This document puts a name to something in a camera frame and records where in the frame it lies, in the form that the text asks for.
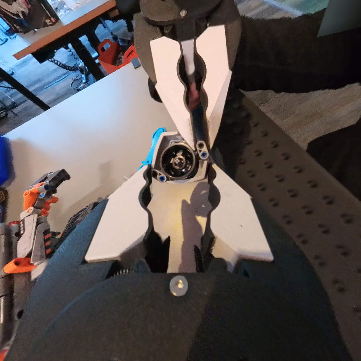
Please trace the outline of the blue plastic separator tool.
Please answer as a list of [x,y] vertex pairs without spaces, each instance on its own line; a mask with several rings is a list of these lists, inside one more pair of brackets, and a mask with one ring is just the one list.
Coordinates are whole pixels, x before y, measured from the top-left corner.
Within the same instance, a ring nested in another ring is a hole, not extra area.
[[158,143],[158,141],[159,141],[160,135],[161,135],[162,133],[164,133],[164,132],[166,132],[166,129],[165,129],[164,127],[160,127],[160,128],[158,128],[158,129],[156,129],[156,131],[153,133],[150,150],[149,150],[149,152],[148,152],[148,154],[147,154],[146,159],[145,159],[144,161],[142,161],[142,165],[138,168],[138,171],[139,171],[140,169],[142,169],[142,167],[144,167],[144,166],[146,166],[146,165],[151,165],[151,164],[152,164],[157,143]]

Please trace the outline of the blue storage bin with bags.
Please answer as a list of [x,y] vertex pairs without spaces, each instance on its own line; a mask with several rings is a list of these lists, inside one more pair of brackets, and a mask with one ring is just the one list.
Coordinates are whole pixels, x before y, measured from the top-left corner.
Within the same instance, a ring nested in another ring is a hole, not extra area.
[[13,163],[13,152],[10,140],[0,136],[0,186],[8,188],[15,180],[16,174]]

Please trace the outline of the tall black stand pole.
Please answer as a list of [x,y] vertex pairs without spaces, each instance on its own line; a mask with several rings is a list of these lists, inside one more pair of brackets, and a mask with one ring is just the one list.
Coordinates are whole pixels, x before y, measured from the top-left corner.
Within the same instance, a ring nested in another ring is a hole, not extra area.
[[33,102],[36,106],[38,106],[43,111],[49,110],[51,107],[48,106],[45,102],[43,102],[39,97],[37,97],[34,93],[28,90],[24,85],[18,82],[15,78],[13,78],[10,74],[8,74],[4,69],[0,68],[0,78],[1,81],[9,84],[13,89],[18,91],[24,97],[26,97],[29,101]]

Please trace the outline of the person's right forearm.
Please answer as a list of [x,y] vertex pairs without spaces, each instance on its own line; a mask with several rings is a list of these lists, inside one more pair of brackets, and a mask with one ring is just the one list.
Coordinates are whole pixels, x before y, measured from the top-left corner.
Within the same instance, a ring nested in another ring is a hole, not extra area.
[[241,16],[234,87],[309,93],[360,83],[360,28],[318,37],[324,13],[272,19]]

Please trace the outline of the red plastic container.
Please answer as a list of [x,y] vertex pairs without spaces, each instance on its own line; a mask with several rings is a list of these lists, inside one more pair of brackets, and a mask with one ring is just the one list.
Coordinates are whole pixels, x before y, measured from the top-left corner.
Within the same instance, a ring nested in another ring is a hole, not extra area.
[[98,45],[97,51],[99,64],[107,75],[128,64],[132,64],[135,69],[141,66],[135,46],[130,40],[121,45],[119,41],[105,39]]

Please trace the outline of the grey orange tracked toy robot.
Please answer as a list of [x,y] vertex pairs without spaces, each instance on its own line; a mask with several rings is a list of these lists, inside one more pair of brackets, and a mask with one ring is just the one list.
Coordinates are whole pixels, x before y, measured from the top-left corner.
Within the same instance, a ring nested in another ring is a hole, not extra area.
[[75,213],[62,232],[52,231],[49,210],[58,201],[57,188],[69,179],[65,169],[42,175],[23,193],[24,209],[20,220],[1,223],[1,350],[14,339],[35,280],[70,233],[98,205],[92,202]]

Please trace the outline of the dark product box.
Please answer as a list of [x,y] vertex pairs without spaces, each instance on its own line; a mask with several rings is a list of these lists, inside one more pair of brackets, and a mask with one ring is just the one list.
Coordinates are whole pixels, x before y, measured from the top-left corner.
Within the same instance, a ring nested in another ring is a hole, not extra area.
[[55,10],[43,0],[1,0],[0,16],[18,34],[47,28],[59,21]]

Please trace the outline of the dark dimpled mat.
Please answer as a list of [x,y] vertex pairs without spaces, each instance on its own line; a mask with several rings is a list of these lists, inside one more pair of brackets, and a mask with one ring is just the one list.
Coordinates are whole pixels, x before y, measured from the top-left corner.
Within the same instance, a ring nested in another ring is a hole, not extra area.
[[213,149],[220,168],[308,258],[346,346],[360,360],[360,201],[238,89],[228,90]]

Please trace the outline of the person's torso in black jacket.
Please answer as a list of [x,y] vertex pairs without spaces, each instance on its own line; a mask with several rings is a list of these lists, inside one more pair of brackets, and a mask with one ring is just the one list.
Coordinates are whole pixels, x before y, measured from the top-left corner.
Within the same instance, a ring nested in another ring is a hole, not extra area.
[[361,119],[312,140],[306,151],[361,200]]

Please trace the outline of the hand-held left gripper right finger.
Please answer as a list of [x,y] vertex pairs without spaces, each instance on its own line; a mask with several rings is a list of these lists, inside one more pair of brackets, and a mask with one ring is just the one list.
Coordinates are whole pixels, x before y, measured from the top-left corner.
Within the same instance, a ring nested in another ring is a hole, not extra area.
[[223,259],[228,271],[244,259],[272,262],[274,256],[249,194],[215,164],[209,167],[208,184],[203,268],[213,259]]

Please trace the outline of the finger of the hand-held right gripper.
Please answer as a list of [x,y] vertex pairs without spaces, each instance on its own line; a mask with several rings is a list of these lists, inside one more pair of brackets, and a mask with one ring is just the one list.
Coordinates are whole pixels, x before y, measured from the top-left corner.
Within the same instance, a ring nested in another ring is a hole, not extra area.
[[187,87],[179,74],[182,59],[178,41],[162,36],[150,42],[156,74],[156,90],[178,132],[189,146],[195,146],[191,112],[186,103]]
[[206,100],[207,147],[211,149],[220,128],[232,74],[228,64],[225,26],[208,27],[196,39],[196,51],[205,67],[201,89]]

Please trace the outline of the black toy wheel hub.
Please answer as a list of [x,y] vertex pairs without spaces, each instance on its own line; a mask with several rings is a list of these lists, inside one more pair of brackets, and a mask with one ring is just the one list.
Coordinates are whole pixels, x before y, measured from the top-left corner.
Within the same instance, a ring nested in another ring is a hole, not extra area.
[[171,181],[181,181],[195,174],[197,165],[195,152],[185,143],[170,144],[161,154],[160,168]]

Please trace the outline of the person's right hand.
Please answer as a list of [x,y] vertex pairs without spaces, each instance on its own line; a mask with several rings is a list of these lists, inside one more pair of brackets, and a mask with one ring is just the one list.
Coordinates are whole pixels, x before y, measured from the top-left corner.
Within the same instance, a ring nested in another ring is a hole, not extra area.
[[190,82],[187,92],[187,106],[190,111],[194,111],[200,105],[200,93],[197,90],[196,82]]

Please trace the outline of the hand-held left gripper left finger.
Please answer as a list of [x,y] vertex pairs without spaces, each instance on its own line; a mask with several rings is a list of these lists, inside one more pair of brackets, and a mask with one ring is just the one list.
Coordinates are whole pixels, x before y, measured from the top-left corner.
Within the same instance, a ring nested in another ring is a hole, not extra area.
[[145,238],[152,230],[151,166],[142,166],[109,197],[84,257],[87,263],[131,264],[147,254]]

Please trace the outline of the wood-edged table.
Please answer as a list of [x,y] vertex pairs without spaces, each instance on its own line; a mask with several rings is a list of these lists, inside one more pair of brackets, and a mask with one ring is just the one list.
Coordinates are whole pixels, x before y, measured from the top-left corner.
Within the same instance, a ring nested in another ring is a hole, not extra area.
[[55,40],[78,29],[116,6],[115,0],[92,0],[69,12],[55,25],[20,34],[10,47],[10,54],[17,60],[40,50]]

